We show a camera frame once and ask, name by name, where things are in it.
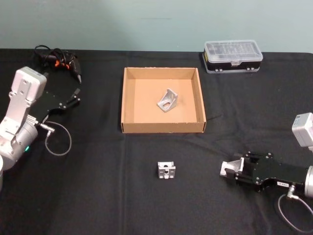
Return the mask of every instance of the cable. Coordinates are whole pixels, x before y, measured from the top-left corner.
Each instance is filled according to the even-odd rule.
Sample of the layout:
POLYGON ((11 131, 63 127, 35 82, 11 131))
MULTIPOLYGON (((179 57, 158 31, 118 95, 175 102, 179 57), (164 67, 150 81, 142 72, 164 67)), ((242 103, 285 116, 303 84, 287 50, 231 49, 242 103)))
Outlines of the cable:
POLYGON ((47 123, 51 123, 51 124, 55 124, 55 125, 58 125, 58 126, 61 126, 65 131, 66 133, 68 134, 68 138, 69 138, 69 146, 68 146, 68 150, 64 153, 55 153, 55 152, 52 152, 49 147, 48 147, 48 138, 50 135, 47 135, 47 137, 45 138, 45 148, 48 150, 49 153, 51 153, 52 155, 54 156, 64 156, 66 155, 67 153, 69 153, 69 151, 71 150, 72 148, 72 136, 70 135, 69 131, 61 124, 57 123, 57 122, 53 122, 53 121, 46 121, 47 123))
MULTIPOLYGON (((281 201, 281 199, 282 199, 284 196, 286 196, 286 194, 281 195, 281 196, 278 198, 278 202, 277 202, 278 210, 279 210, 280 214, 282 215, 283 219, 284 219, 290 226, 292 226, 295 230, 297 230, 297 231, 300 232, 300 233, 304 233, 304 234, 312 233, 312 232, 313 232, 313 229, 311 229, 311 230, 309 230, 309 231, 301 230, 301 229, 297 228, 296 226, 294 226, 294 225, 285 217, 285 215, 284 215, 283 212, 282 212, 282 209, 280 208, 280 201, 281 201)), ((311 214, 313 215, 313 210, 310 208, 310 206, 309 206, 305 201, 303 201, 303 200, 302 200, 301 198, 299 198, 299 197, 298 197, 298 198, 294 198, 294 199, 295 199, 295 200, 299 200, 300 202, 302 202, 303 205, 305 205, 306 208, 307 208, 307 209, 311 212, 311 214)))

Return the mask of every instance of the table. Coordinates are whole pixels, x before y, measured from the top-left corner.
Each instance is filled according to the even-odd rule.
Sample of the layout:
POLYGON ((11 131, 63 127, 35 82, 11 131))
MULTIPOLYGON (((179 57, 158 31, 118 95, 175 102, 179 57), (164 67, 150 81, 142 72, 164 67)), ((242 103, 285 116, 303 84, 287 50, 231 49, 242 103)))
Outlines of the table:
MULTIPOLYGON (((76 51, 82 66, 81 104, 55 116, 73 137, 66 157, 44 147, 45 131, 4 174, 0 234, 159 235, 294 234, 277 215, 283 189, 256 193, 219 176, 222 161, 248 150, 272 152, 278 161, 309 166, 291 126, 313 111, 313 56, 264 53, 257 73, 205 72, 197 52, 76 51), (121 133, 124 67, 197 67, 207 127, 203 134, 121 133), (173 180, 157 178, 157 162, 174 161, 173 180)), ((0 50, 0 114, 17 69, 31 50, 0 50)), ((51 73, 47 90, 68 96, 76 86, 67 71, 51 73)), ((51 138, 56 151, 66 135, 51 138)), ((286 216, 302 229, 309 212, 283 201, 286 216)))

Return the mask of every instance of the clear plastic lid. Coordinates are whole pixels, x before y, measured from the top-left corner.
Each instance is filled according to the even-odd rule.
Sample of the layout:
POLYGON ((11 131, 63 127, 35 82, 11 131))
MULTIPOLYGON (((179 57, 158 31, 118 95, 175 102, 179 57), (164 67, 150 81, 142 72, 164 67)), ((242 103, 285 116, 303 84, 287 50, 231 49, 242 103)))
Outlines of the clear plastic lid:
POLYGON ((263 55, 254 40, 211 41, 204 44, 210 63, 227 63, 233 66, 242 62, 262 61, 263 55))

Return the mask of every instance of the cardboard box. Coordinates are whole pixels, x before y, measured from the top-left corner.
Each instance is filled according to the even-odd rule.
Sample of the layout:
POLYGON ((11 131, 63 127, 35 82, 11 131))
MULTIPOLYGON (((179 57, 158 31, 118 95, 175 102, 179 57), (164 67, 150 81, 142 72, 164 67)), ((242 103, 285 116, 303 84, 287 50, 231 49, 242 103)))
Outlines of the cardboard box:
POLYGON ((203 133, 206 126, 197 68, 125 68, 121 127, 123 133, 203 133), (157 103, 170 88, 175 108, 157 103))

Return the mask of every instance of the wall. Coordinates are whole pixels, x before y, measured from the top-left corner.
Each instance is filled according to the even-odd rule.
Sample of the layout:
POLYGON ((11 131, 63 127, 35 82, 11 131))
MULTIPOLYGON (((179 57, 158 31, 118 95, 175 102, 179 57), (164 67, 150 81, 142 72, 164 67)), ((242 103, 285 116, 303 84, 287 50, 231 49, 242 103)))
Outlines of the wall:
POLYGON ((312 0, 1 0, 0 48, 202 51, 255 39, 313 52, 312 0))

